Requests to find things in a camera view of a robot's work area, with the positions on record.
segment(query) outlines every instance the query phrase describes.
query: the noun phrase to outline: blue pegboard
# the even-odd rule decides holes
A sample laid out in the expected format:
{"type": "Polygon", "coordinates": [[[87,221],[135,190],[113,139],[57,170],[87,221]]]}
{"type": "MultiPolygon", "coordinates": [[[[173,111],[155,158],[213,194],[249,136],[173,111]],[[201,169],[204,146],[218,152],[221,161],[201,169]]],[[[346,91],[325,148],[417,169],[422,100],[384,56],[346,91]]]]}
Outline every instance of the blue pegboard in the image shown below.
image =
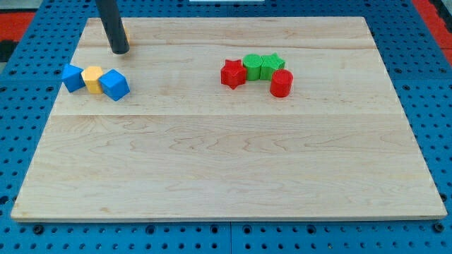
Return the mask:
{"type": "MultiPolygon", "coordinates": [[[[408,0],[264,5],[118,0],[124,17],[364,16],[446,208],[452,202],[452,70],[408,0]]],[[[0,253],[452,253],[450,216],[421,222],[17,224],[9,214],[91,0],[44,0],[0,75],[0,253]]]]}

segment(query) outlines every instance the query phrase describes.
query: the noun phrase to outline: black pole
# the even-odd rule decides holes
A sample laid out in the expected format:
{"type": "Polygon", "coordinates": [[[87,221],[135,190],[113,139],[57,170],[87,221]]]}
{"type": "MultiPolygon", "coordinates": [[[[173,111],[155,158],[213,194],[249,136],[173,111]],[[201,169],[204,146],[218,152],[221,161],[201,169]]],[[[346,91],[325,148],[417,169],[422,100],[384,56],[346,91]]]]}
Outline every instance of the black pole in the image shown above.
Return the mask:
{"type": "Polygon", "coordinates": [[[96,5],[113,53],[127,53],[129,43],[127,42],[116,0],[96,0],[96,5]]]}

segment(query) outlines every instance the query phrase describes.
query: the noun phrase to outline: green object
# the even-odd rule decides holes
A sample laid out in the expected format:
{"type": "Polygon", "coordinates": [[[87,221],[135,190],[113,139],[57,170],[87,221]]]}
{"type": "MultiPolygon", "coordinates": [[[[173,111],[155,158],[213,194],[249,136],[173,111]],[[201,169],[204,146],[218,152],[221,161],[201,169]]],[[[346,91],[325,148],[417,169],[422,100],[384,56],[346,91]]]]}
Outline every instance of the green object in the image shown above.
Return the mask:
{"type": "Polygon", "coordinates": [[[246,80],[255,81],[261,77],[262,57],[258,54],[249,54],[243,58],[246,68],[246,80]]]}
{"type": "Polygon", "coordinates": [[[262,56],[261,80],[271,80],[276,70],[284,68],[285,61],[278,54],[262,56]]]}

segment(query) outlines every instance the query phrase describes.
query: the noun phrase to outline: blue cube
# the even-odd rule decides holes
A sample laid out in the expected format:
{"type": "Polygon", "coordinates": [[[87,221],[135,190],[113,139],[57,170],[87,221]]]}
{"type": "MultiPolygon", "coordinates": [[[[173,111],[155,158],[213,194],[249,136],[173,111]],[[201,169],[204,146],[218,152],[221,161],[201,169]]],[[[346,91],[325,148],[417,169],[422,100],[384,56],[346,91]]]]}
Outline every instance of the blue cube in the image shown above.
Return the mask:
{"type": "Polygon", "coordinates": [[[73,92],[85,86],[85,82],[83,82],[81,75],[82,71],[83,69],[68,63],[64,66],[61,79],[69,92],[73,92]]]}
{"type": "Polygon", "coordinates": [[[104,93],[114,101],[121,99],[130,92],[126,77],[114,69],[102,75],[99,82],[104,93]]]}

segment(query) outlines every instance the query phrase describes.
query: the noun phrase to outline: wooden board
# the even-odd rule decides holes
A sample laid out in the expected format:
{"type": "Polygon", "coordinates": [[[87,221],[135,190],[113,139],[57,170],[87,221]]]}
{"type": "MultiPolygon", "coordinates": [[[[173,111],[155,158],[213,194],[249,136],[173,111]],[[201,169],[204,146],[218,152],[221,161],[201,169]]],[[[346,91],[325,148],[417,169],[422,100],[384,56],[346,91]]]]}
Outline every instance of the wooden board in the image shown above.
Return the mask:
{"type": "Polygon", "coordinates": [[[118,102],[62,87],[12,211],[18,222],[439,219],[446,210],[363,18],[93,18],[73,57],[115,68],[118,102]],[[277,52],[268,81],[220,84],[227,58],[277,52]]]}

